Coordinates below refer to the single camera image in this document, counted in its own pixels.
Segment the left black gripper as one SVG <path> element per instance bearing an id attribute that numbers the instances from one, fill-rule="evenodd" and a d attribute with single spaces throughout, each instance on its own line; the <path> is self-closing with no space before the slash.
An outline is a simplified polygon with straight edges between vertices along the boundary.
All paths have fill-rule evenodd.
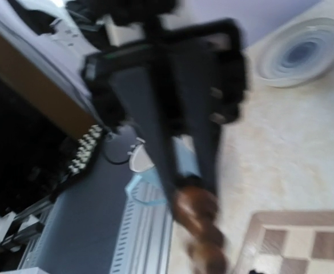
<path id="1" fill-rule="evenodd" d="M 133 118 L 168 200 L 180 178 L 172 137 L 187 130 L 185 110 L 201 185 L 216 195 L 221 130 L 210 115 L 225 123 L 239 117 L 247 88 L 240 30 L 232 19 L 167 30 L 157 17 L 142 29 L 140 41 L 88 55 L 81 76 L 108 127 Z"/>

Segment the dark queen piece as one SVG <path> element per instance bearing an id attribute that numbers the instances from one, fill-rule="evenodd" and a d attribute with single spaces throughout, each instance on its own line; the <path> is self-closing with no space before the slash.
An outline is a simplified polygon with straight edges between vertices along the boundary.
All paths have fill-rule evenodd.
<path id="1" fill-rule="evenodd" d="M 190 175 L 178 179 L 172 213 L 189 234 L 186 251 L 193 273 L 227 273 L 229 262 L 223 251 L 225 237 L 215 225 L 218 199 L 201 186 L 199 177 Z"/>

